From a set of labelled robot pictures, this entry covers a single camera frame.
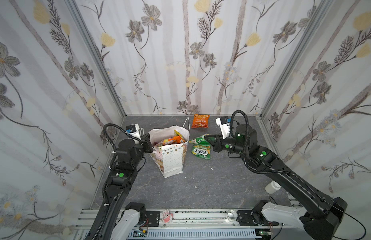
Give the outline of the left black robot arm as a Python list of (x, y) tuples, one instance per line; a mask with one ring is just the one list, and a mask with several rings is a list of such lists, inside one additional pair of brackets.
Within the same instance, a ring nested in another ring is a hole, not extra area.
[[(109, 127), (120, 130), (127, 138), (115, 145), (107, 132)], [(134, 227), (138, 227), (145, 236), (149, 226), (145, 205), (131, 202), (124, 210), (122, 206), (141, 170), (139, 163), (145, 159), (146, 153), (153, 152), (150, 135), (140, 136), (133, 126), (124, 130), (112, 123), (104, 125), (103, 133), (113, 148), (113, 157), (109, 165), (110, 172), (102, 188), (102, 206), (85, 238), (126, 240)]]

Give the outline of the pink Fox's candy bag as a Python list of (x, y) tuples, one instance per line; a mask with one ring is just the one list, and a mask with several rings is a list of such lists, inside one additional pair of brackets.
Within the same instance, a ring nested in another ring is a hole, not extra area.
[(186, 140), (182, 136), (174, 136), (173, 138), (163, 140), (163, 146), (183, 144)]

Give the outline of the white paper bag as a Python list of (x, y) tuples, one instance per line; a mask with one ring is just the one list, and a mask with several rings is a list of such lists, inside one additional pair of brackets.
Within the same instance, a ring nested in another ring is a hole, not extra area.
[[(179, 131), (187, 142), (183, 144), (163, 146), (163, 140), (173, 138), (174, 130)], [(158, 166), (164, 178), (168, 178), (183, 172), (186, 151), (189, 143), (190, 121), (185, 119), (182, 126), (171, 126), (163, 129), (149, 131), (153, 152), (150, 156)]]

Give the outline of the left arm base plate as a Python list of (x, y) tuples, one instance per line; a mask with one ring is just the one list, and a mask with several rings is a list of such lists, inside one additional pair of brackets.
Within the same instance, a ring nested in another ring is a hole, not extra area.
[(146, 211), (138, 222), (140, 228), (158, 227), (160, 224), (161, 212), (160, 211)]

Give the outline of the pink cartoon sticker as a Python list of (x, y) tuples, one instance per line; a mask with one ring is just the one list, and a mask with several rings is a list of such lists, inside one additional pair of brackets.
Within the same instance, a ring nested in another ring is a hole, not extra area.
[(173, 220), (173, 214), (170, 210), (163, 211), (163, 222), (164, 224), (170, 223)]

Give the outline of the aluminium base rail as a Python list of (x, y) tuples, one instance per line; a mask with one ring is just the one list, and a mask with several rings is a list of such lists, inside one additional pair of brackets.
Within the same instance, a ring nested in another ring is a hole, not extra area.
[[(244, 228), (236, 221), (239, 210), (251, 209), (171, 209), (173, 220), (170, 223), (163, 222), (163, 209), (146, 209), (146, 211), (160, 211), (161, 219), (158, 227), (149, 227), (154, 229), (191, 229), (191, 228)], [(301, 217), (307, 217), (309, 221), (313, 218), (308, 217), (308, 213), (303, 208), (275, 206), (267, 204), (265, 210), (259, 211), (269, 222), (278, 222), (288, 227), (303, 229)], [(254, 228), (268, 228), (266, 226), (254, 226)]]

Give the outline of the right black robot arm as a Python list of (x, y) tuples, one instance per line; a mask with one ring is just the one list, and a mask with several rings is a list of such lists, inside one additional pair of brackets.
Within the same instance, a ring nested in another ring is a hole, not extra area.
[(346, 216), (347, 202), (331, 198), (291, 170), (274, 152), (257, 142), (257, 132), (249, 125), (247, 115), (236, 110), (231, 117), (216, 120), (221, 133), (206, 135), (214, 152), (227, 151), (241, 159), (252, 173), (272, 179), (299, 203), (287, 207), (270, 201), (259, 201), (252, 209), (251, 220), (256, 225), (277, 222), (304, 230), (314, 240), (332, 240)]

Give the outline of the green Fox's candy bag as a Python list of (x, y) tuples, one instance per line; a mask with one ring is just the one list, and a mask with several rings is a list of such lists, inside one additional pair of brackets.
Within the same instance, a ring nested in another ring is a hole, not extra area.
[(193, 145), (192, 153), (198, 158), (210, 160), (210, 146)]
[(205, 139), (208, 134), (196, 137), (189, 141), (190, 144), (193, 145), (200, 145), (200, 146), (211, 146), (211, 144)]

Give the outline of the orange chip bag by wall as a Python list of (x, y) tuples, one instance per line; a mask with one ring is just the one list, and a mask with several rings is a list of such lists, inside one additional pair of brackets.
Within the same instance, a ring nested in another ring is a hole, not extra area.
[(195, 114), (192, 121), (192, 129), (196, 128), (208, 128), (208, 121), (210, 115), (199, 115)]

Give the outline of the white plastic bottle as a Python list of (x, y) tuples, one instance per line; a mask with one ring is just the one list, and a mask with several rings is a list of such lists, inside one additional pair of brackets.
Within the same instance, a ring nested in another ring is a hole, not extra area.
[(277, 182), (275, 181), (272, 181), (271, 183), (269, 183), (266, 187), (265, 187), (265, 191), (268, 193), (268, 194), (274, 194), (276, 193), (277, 191), (279, 191), (281, 189), (281, 185), (279, 185)]

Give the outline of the orange snack bag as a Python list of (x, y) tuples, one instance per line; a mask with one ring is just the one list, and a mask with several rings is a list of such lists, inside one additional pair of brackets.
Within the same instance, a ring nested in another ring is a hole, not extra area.
[(184, 136), (179, 131), (174, 130), (174, 132), (175, 132), (174, 141), (173, 141), (174, 144), (183, 144), (187, 142), (186, 138), (184, 138)]

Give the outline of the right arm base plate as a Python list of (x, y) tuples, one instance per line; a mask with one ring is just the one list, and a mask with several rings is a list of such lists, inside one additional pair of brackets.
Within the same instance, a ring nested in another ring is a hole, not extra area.
[(239, 223), (241, 227), (249, 227), (249, 226), (279, 226), (278, 222), (269, 222), (267, 221), (261, 213), (255, 212), (253, 213), (252, 210), (239, 210), (236, 211), (237, 218), (236, 221)]

